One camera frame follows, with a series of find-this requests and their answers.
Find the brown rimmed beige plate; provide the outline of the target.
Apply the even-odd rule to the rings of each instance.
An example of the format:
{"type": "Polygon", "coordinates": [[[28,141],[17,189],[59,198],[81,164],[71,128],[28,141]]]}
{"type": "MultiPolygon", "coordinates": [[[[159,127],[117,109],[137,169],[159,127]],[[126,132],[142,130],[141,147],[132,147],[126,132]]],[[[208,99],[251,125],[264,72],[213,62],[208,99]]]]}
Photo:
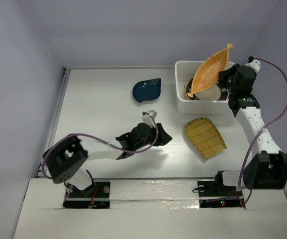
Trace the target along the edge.
{"type": "Polygon", "coordinates": [[[195,93],[192,97],[188,96],[191,91],[192,79],[185,85],[185,98],[187,100],[199,100],[199,101],[225,101],[228,96],[221,96],[221,90],[218,87],[218,83],[202,92],[195,93]]]}

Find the orange fish shaped plate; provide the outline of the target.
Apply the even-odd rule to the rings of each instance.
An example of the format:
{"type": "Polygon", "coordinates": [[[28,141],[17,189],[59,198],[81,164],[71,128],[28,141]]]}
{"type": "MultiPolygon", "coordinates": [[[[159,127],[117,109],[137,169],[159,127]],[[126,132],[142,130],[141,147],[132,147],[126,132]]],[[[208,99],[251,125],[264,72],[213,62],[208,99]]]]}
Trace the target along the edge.
{"type": "Polygon", "coordinates": [[[205,91],[216,84],[219,72],[226,70],[231,48],[233,48],[233,45],[227,43],[224,49],[216,52],[203,62],[192,79],[191,91],[187,92],[188,97],[205,91]]]}

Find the yellow green woven tray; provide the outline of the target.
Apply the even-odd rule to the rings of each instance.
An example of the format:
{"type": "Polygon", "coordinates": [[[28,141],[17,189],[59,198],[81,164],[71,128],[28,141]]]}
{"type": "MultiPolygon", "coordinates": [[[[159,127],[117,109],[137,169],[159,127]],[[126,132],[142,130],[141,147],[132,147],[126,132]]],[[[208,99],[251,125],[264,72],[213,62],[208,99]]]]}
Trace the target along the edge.
{"type": "Polygon", "coordinates": [[[193,119],[185,125],[184,131],[189,141],[205,160],[227,149],[221,133],[209,118],[193,119]]]}

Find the dark blue leaf dish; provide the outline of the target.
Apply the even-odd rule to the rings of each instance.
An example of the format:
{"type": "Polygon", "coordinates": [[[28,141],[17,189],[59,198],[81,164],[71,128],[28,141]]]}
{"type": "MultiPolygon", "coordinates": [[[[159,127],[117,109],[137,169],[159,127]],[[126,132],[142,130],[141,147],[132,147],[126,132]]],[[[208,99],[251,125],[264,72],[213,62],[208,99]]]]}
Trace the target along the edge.
{"type": "Polygon", "coordinates": [[[161,78],[139,81],[133,86],[132,96],[139,103],[156,100],[161,95],[161,84],[161,78]]]}

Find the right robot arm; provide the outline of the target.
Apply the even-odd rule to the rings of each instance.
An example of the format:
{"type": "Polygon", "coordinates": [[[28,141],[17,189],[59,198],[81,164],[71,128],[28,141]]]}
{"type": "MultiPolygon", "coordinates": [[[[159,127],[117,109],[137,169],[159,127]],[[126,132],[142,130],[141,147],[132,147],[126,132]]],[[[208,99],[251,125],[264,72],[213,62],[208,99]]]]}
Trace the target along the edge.
{"type": "Polygon", "coordinates": [[[228,105],[240,123],[249,143],[240,171],[220,171],[222,178],[214,181],[213,189],[225,195],[231,187],[242,189],[283,189],[287,182],[287,153],[272,139],[268,127],[284,116],[283,111],[265,123],[260,104],[252,94],[253,84],[263,59],[251,57],[247,64],[235,64],[219,73],[219,82],[227,86],[228,105]]]}

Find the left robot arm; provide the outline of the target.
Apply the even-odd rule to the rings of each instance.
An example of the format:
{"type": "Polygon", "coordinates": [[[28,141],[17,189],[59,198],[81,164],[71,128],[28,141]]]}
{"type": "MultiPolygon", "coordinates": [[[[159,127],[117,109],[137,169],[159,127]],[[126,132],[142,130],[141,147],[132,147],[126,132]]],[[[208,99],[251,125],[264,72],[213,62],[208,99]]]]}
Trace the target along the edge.
{"type": "Polygon", "coordinates": [[[72,133],[43,153],[41,172],[55,184],[61,184],[72,179],[86,160],[90,158],[126,159],[134,154],[145,152],[153,146],[165,146],[172,139],[165,132],[161,123],[156,123],[153,126],[143,122],[139,123],[130,132],[115,138],[119,146],[89,134],[72,133]],[[81,136],[109,146],[109,150],[91,153],[83,148],[81,136]]]}

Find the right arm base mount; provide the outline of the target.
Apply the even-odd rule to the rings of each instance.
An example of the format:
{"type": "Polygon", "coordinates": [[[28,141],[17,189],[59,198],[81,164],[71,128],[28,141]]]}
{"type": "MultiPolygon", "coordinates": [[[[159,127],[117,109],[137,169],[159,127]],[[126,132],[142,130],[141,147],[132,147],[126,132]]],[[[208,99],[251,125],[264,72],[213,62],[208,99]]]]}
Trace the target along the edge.
{"type": "Polygon", "coordinates": [[[198,181],[192,192],[199,195],[200,208],[242,208],[244,205],[242,191],[224,185],[223,171],[218,171],[213,180],[198,181]]]}

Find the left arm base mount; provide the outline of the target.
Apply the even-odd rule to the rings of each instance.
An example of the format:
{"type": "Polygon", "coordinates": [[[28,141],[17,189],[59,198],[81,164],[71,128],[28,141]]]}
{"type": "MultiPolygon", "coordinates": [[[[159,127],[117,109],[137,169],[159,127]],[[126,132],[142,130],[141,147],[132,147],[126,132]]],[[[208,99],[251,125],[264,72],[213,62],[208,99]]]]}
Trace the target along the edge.
{"type": "Polygon", "coordinates": [[[81,191],[75,186],[64,183],[66,194],[63,207],[66,209],[109,209],[110,181],[97,181],[87,190],[81,191]]]}

